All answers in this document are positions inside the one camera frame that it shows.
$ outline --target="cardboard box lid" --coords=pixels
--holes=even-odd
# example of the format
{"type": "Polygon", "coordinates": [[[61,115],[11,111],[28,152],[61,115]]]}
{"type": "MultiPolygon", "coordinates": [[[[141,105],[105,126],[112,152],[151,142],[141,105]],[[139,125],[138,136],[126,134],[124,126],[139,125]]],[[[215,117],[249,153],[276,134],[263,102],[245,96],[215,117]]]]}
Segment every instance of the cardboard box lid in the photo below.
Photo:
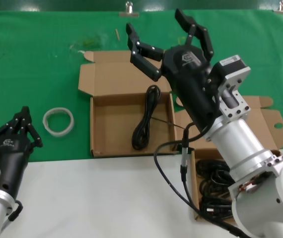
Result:
{"type": "MultiPolygon", "coordinates": [[[[283,147],[283,118],[279,111],[265,109],[273,105],[270,97],[244,96],[251,111],[248,115],[247,124],[250,126],[256,137],[266,149],[281,149],[283,147]]],[[[186,127],[192,122],[186,110],[175,113],[176,124],[186,127]]],[[[189,137],[196,136],[198,129],[193,126],[189,131],[189,137]]],[[[182,139],[182,131],[177,131],[177,139],[182,139]]],[[[216,148],[213,142],[206,142],[200,138],[191,142],[191,147],[196,149],[216,148]]]]}
{"type": "MultiPolygon", "coordinates": [[[[153,82],[130,63],[130,51],[85,52],[84,56],[94,63],[81,65],[78,89],[92,96],[145,93],[153,84],[161,92],[171,91],[164,77],[153,82]]],[[[158,68],[161,66],[161,62],[149,61],[158,68]]]]}

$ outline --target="brown cardboard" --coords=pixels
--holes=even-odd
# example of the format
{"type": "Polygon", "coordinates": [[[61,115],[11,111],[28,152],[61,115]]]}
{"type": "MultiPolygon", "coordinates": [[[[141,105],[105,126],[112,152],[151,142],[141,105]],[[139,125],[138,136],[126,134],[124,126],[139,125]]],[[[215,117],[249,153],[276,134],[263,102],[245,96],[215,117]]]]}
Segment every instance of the brown cardboard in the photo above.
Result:
{"type": "MultiPolygon", "coordinates": [[[[151,120],[149,145],[132,147],[132,135],[144,114],[145,92],[150,85],[161,90],[161,101],[153,117],[175,123],[172,96],[167,80],[153,82],[130,63],[130,51],[85,52],[94,63],[83,64],[78,89],[92,95],[90,102],[90,147],[94,157],[148,155],[162,143],[176,139],[177,130],[151,120]]],[[[159,62],[150,60],[154,65],[159,62]]],[[[172,153],[173,147],[162,151],[172,153]]]]}
{"type": "MultiPolygon", "coordinates": [[[[251,108],[247,124],[266,149],[271,150],[277,156],[280,155],[278,150],[283,147],[283,127],[275,128],[275,124],[281,123],[283,125],[283,119],[279,111],[265,109],[273,105],[273,100],[270,97],[260,96],[245,96],[243,98],[251,108]]],[[[185,110],[175,113],[175,120],[176,124],[182,127],[186,127],[186,125],[191,122],[191,119],[185,110]]],[[[182,131],[177,130],[176,132],[177,139],[182,139],[182,131]]],[[[198,133],[199,131],[197,128],[193,126],[189,131],[189,137],[193,137],[198,133]]],[[[195,148],[191,158],[193,200],[196,206],[199,207],[199,202],[202,197],[199,192],[199,185],[202,178],[196,175],[196,162],[200,159],[214,158],[222,160],[223,158],[213,142],[206,142],[204,138],[192,142],[190,146],[195,148]]],[[[228,219],[226,221],[234,223],[233,219],[228,219]]]]}

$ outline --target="green cloth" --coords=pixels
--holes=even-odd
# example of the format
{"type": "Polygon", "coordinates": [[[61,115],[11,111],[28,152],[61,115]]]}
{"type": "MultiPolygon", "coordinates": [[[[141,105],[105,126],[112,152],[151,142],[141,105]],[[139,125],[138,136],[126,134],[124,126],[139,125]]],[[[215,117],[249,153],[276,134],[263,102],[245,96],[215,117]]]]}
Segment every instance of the green cloth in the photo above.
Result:
{"type": "MultiPolygon", "coordinates": [[[[213,64],[239,54],[251,67],[241,94],[272,97],[273,109],[283,116],[283,15],[266,10],[185,12],[208,28],[213,64]]],[[[0,12],[0,126],[22,106],[30,107],[44,144],[30,161],[91,158],[89,96],[77,89],[79,68],[86,60],[77,51],[127,50],[128,21],[142,41],[164,49],[186,36],[173,11],[143,12],[139,18],[119,17],[117,12],[0,12]],[[44,113],[54,107],[74,115],[73,130],[62,138],[51,136],[42,125],[44,113]]],[[[52,120],[53,129],[68,123],[67,117],[52,120]]]]}

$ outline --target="white tabletop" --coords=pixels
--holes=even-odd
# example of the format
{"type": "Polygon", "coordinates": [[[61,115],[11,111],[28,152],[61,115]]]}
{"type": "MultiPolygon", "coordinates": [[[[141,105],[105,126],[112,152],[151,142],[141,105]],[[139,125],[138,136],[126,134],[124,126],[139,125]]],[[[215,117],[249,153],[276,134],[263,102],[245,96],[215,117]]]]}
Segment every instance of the white tabletop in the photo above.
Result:
{"type": "MultiPolygon", "coordinates": [[[[185,195],[180,160],[159,162],[185,195]]],[[[233,238],[194,220],[153,157],[29,163],[17,199],[24,209],[2,238],[233,238]]]]}

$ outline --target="white tape roll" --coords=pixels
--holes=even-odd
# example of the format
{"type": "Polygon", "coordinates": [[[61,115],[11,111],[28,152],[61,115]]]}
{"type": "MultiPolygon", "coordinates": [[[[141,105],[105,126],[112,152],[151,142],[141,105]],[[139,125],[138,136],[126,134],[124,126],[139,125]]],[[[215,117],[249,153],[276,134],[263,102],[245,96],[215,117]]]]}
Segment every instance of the white tape roll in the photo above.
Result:
{"type": "Polygon", "coordinates": [[[43,116],[43,125],[44,125],[44,128],[53,136],[55,137],[61,137],[61,136],[65,136],[66,134],[68,134],[73,126],[74,126],[74,118],[73,118],[73,115],[72,113],[70,112],[69,109],[66,109],[66,108],[52,108],[50,110],[48,110],[44,116],[43,116]],[[56,132],[56,131],[52,131],[50,128],[49,128],[49,125],[48,125],[48,117],[52,114],[57,114],[57,113],[66,113],[69,115],[70,117],[70,124],[68,125],[68,127],[63,130],[63,131],[60,131],[60,132],[56,132]]]}

